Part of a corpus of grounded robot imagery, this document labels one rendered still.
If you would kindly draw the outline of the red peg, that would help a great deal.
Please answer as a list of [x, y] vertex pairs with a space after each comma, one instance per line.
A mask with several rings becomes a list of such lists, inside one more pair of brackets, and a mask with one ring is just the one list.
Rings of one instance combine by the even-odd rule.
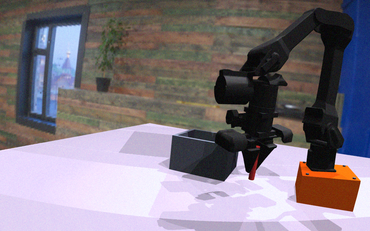
[[249, 173], [249, 177], [248, 177], [249, 180], [254, 180], [254, 178], [255, 178], [256, 167], [257, 167], [257, 163], [258, 163], [258, 157], [259, 157], [259, 154], [257, 156], [257, 159], [256, 159], [254, 165], [253, 165], [253, 168], [252, 168], [251, 172]]

